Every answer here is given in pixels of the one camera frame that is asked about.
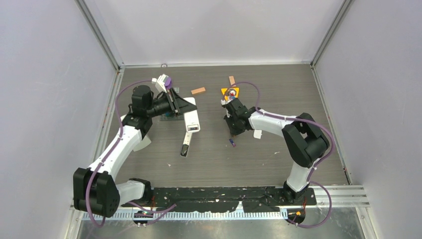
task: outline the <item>wooden block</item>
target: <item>wooden block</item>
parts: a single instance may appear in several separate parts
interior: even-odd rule
[[[197,94],[199,94],[199,93],[203,93],[203,92],[205,92],[205,87],[202,87],[202,88],[199,88],[199,89],[192,90],[191,92],[192,92],[192,95],[197,95]]]
[[[234,86],[236,86],[236,85],[233,85],[235,82],[234,82],[234,76],[229,76],[228,77],[228,79],[230,80],[230,85],[232,86],[232,87],[234,87]]]

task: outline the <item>wood grain surface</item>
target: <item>wood grain surface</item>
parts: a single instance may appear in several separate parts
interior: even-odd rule
[[[149,131],[152,143],[132,152],[121,167],[117,183],[129,178],[151,181],[154,187],[265,186],[282,185],[288,178],[293,161],[284,139],[263,132],[261,139],[247,131],[229,142],[230,134],[221,107],[221,88],[229,86],[229,76],[236,83],[250,81],[261,91],[259,106],[281,115],[311,114],[317,122],[328,126],[327,118],[309,65],[216,66],[126,69],[123,87],[161,74],[169,75],[180,96],[191,97],[191,90],[205,87],[195,96],[201,131],[193,134],[188,157],[180,156],[185,136],[183,121],[153,119]],[[157,93],[154,85],[148,85]],[[238,84],[239,99],[248,108],[255,105],[257,92],[249,85]],[[131,103],[131,90],[119,100],[122,114]],[[117,132],[113,118],[108,143]],[[345,184],[346,178],[337,153],[320,164],[313,180],[324,185]]]

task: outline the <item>yellow triangular object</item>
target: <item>yellow triangular object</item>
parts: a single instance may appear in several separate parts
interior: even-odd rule
[[[234,91],[236,91],[236,94],[234,95],[236,98],[238,98],[239,97],[239,87],[232,87],[232,88],[230,88],[230,89],[234,89]],[[221,89],[221,93],[224,95],[224,93],[227,91],[227,88],[222,88]],[[224,99],[226,100],[226,101],[228,101],[228,96],[225,96],[224,97]]]

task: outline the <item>white wall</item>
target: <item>white wall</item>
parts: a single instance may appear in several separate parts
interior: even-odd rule
[[[311,62],[343,0],[95,0],[125,65]]]
[[[383,239],[422,232],[421,10],[422,1],[355,1],[316,67]]]
[[[0,238],[57,239],[115,72],[75,1],[0,9]]]

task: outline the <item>robotic arm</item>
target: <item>robotic arm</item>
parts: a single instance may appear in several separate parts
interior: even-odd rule
[[[123,134],[120,132],[101,156],[88,168],[78,168],[73,175],[74,207],[81,211],[87,211],[86,190],[93,169],[102,163],[102,159],[108,154],[107,160],[102,163],[94,177],[90,189],[90,206],[94,214],[112,217],[117,208],[132,200],[149,202],[152,198],[150,182],[142,179],[129,179],[122,184],[115,184],[116,175],[127,159],[130,152],[138,151],[151,143],[147,133],[152,126],[152,118],[170,113],[179,115],[197,109],[181,98],[173,88],[169,88],[171,79],[162,75],[153,79],[155,87],[160,92],[156,98],[154,93],[146,85],[137,86],[133,89],[132,103],[129,104],[129,113],[122,117]],[[119,144],[112,150],[116,141]]]
[[[305,122],[264,116],[257,112],[255,107],[247,109],[238,98],[222,102],[222,106],[227,109],[224,119],[231,135],[235,136],[246,130],[255,130],[258,133],[254,133],[254,137],[260,138],[259,130],[263,130],[284,137],[294,163],[290,176],[284,183],[283,193],[290,202],[300,199],[308,188],[308,176],[314,164],[329,148],[329,141],[321,129]],[[298,117],[271,114],[284,119],[299,118],[314,121],[307,113]]]

